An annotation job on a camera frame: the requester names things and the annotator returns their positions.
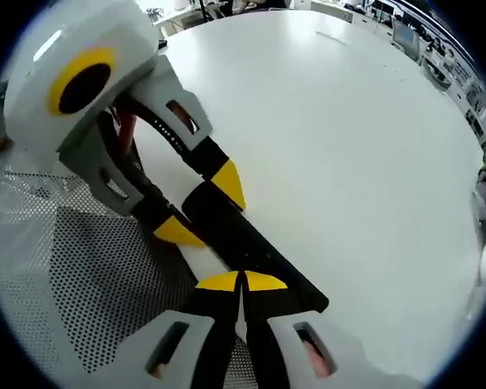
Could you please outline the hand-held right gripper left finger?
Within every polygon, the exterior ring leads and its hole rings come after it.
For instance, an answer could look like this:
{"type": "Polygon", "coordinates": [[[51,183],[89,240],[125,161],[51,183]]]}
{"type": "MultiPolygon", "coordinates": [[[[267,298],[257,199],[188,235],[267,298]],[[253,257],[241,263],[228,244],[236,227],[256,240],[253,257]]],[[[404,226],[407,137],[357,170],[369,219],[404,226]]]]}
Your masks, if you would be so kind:
{"type": "Polygon", "coordinates": [[[201,280],[179,310],[166,310],[117,348],[82,388],[221,388],[234,348],[241,273],[201,280]]]}

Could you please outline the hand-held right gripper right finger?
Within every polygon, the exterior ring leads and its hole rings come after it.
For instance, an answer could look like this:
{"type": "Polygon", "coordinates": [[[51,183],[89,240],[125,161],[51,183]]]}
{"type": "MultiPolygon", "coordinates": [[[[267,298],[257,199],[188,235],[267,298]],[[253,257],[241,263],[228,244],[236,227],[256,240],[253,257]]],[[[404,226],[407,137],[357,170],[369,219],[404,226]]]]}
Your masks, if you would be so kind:
{"type": "Polygon", "coordinates": [[[422,388],[404,374],[388,374],[365,356],[360,341],[315,310],[302,306],[282,280],[242,272],[246,343],[261,388],[422,388]],[[298,332],[304,330],[334,367],[327,378],[313,371],[298,332]]]}

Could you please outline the person's right hand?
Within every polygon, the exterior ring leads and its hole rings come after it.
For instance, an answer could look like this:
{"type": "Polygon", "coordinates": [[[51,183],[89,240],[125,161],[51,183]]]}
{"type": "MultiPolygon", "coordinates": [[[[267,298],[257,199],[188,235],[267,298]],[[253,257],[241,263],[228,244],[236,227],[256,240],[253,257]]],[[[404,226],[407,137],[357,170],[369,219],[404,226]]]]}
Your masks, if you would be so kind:
{"type": "Polygon", "coordinates": [[[333,365],[321,355],[309,338],[309,334],[306,331],[301,330],[298,332],[298,335],[302,340],[316,376],[318,378],[327,378],[332,375],[334,373],[333,365]]]}

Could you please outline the person's left hand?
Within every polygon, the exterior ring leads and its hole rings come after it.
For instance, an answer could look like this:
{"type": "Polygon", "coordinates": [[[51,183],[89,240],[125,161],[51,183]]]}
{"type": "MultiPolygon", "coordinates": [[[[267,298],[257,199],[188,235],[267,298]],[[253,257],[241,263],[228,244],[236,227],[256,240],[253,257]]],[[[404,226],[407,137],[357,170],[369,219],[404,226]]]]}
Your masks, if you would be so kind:
{"type": "Polygon", "coordinates": [[[134,128],[137,117],[132,113],[128,113],[120,109],[118,109],[116,113],[117,123],[119,125],[118,142],[121,151],[124,154],[127,154],[130,151],[131,145],[134,141],[134,128]]]}

